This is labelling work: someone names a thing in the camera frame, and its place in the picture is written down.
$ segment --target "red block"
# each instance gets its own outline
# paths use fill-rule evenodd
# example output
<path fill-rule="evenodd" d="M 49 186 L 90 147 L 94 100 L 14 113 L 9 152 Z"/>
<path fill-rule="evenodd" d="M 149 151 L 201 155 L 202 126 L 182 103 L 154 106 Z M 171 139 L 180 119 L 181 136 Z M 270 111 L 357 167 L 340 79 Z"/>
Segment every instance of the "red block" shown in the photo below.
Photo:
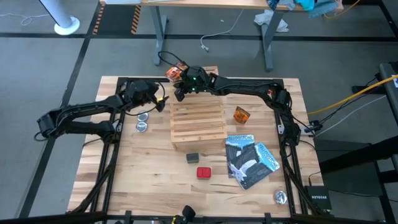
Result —
<path fill-rule="evenodd" d="M 210 167 L 198 167 L 197 177 L 198 177 L 198 179 L 210 179 L 211 168 Z"/>

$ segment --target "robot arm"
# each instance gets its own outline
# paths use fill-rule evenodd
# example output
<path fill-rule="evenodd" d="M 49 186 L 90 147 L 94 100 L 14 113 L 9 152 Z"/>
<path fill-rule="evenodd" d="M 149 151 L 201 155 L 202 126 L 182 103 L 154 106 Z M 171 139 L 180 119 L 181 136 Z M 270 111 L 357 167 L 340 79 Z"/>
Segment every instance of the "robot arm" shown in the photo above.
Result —
<path fill-rule="evenodd" d="M 54 109 L 41 116 L 37 123 L 44 138 L 57 138 L 63 134 L 97 134 L 104 142 L 113 143 L 117 140 L 117 124 L 110 121 L 100 123 L 84 123 L 73 121 L 75 118 L 99 113 L 125 113 L 146 103 L 154 103 L 157 111 L 164 109 L 168 97 L 157 100 L 155 93 L 159 89 L 154 82 L 138 80 L 120 92 L 102 101 L 82 105 L 67 105 Z"/>
<path fill-rule="evenodd" d="M 209 92 L 217 96 L 230 93 L 258 96 L 265 104 L 279 113 L 285 126 L 282 135 L 286 145 L 296 146 L 300 141 L 300 127 L 294 123 L 290 93 L 274 80 L 269 81 L 236 81 L 225 77 L 207 74 L 201 67 L 189 67 L 181 74 L 181 81 L 174 84 L 174 92 L 178 101 L 182 101 L 187 93 Z"/>

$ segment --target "table leg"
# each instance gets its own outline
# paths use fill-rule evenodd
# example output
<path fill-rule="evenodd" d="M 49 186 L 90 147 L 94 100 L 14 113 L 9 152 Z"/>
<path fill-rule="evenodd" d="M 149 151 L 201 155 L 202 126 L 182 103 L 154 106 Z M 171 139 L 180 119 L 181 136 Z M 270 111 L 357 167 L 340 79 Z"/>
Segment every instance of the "table leg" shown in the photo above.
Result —
<path fill-rule="evenodd" d="M 156 33 L 156 48 L 155 48 L 155 65 L 160 65 L 160 58 L 158 53 L 163 48 L 164 42 L 164 34 L 166 31 L 166 23 L 167 23 L 167 16 L 160 15 L 159 6 L 149 6 L 150 13 L 152 14 L 152 20 L 154 21 L 155 25 L 155 33 Z"/>
<path fill-rule="evenodd" d="M 272 64 L 271 42 L 283 15 L 284 13 L 282 11 L 274 11 L 269 25 L 263 24 L 261 26 L 262 48 L 264 50 L 264 57 L 266 59 L 266 72 L 270 72 L 274 69 Z"/>

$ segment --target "black box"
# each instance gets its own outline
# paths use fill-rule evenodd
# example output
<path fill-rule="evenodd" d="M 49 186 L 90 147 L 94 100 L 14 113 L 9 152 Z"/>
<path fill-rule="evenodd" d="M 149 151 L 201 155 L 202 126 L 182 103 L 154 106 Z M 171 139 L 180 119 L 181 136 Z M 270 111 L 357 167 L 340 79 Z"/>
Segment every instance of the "black box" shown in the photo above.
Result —
<path fill-rule="evenodd" d="M 314 203 L 316 203 L 323 211 L 330 212 L 331 204 L 329 190 L 325 186 L 305 186 L 305 189 Z"/>
<path fill-rule="evenodd" d="M 199 154 L 197 154 L 197 153 L 189 153 L 189 154 L 187 154 L 187 162 L 188 163 L 199 162 Z"/>

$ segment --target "round metal lid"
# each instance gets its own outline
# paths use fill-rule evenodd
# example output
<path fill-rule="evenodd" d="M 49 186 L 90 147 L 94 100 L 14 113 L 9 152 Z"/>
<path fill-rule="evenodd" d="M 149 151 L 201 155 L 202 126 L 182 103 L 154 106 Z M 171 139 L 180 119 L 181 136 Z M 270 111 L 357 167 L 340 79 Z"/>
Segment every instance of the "round metal lid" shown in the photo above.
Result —
<path fill-rule="evenodd" d="M 283 191 L 275 192 L 275 202 L 281 205 L 284 205 L 287 201 L 286 193 Z"/>
<path fill-rule="evenodd" d="M 148 120 L 149 113 L 143 113 L 137 116 L 138 121 L 146 121 Z"/>
<path fill-rule="evenodd" d="M 148 128 L 148 124 L 143 121 L 138 122 L 136 125 L 136 130 L 138 132 L 144 132 L 147 130 L 147 128 Z"/>

